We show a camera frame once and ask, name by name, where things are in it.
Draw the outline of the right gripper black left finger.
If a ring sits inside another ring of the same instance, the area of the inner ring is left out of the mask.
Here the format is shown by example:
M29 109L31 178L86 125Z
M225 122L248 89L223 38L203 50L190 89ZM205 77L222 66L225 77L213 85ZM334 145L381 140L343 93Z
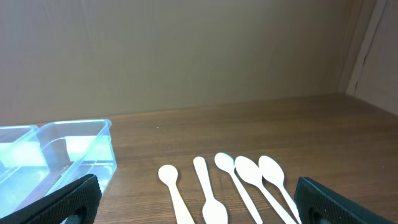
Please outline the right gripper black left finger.
M93 224L101 197L97 176L87 174L1 218L1 224Z

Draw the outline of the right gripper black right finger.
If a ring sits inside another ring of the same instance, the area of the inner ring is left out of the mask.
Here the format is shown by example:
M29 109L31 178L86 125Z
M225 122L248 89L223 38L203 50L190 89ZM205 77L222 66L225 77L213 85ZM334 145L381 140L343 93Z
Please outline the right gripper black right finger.
M306 224L392 224L309 177L299 177L294 200Z

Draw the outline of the white plastic spoon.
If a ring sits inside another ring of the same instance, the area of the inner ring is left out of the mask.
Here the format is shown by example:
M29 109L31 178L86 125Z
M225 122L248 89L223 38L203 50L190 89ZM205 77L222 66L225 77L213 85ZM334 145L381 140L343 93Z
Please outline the white plastic spoon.
M290 194L285 189L285 175L280 165L278 165L278 163L269 156L261 156L259 158L258 165L263 177L268 182L274 184L280 190L295 219L298 221L299 224L302 224L297 206Z
M243 181L256 186L272 208L276 211L278 216L287 224L296 224L295 220L287 213L282 205L271 195L271 193L264 187L262 183L262 174L260 168L252 160L244 156L238 156L235 159L235 168L240 178Z

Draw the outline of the yellow plastic spoon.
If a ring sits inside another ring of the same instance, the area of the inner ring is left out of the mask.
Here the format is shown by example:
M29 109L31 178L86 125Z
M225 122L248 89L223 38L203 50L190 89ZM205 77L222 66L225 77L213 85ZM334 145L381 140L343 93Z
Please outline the yellow plastic spoon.
M158 176L169 188L177 223L194 224L195 222L177 188L178 170L172 165L163 165L158 170Z

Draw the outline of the white wide-handle spoon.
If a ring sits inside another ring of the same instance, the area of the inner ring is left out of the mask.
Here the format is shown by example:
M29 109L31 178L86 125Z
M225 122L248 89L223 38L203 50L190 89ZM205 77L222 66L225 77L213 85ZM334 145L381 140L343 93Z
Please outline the white wide-handle spoon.
M205 196L205 203L202 208L202 215L206 224L227 224L228 213L226 207L215 199L211 188L210 177L205 159L197 156L193 165L200 181Z

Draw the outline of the white slim spoon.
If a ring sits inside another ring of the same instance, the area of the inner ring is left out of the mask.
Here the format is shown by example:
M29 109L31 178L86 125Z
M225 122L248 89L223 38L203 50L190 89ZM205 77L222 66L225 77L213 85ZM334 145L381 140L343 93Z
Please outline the white slim spoon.
M253 217L254 221L257 224L263 224L264 222L262 221L262 218L261 218L254 202L252 201L248 192L243 187L242 183L240 182L237 175L235 174L236 166L235 166L234 159L230 155L228 155L224 152L219 152L215 155L215 164L219 169L227 172L231 176L231 178L234 182L234 185L236 186L236 189L238 190L246 208L248 209L249 213Z

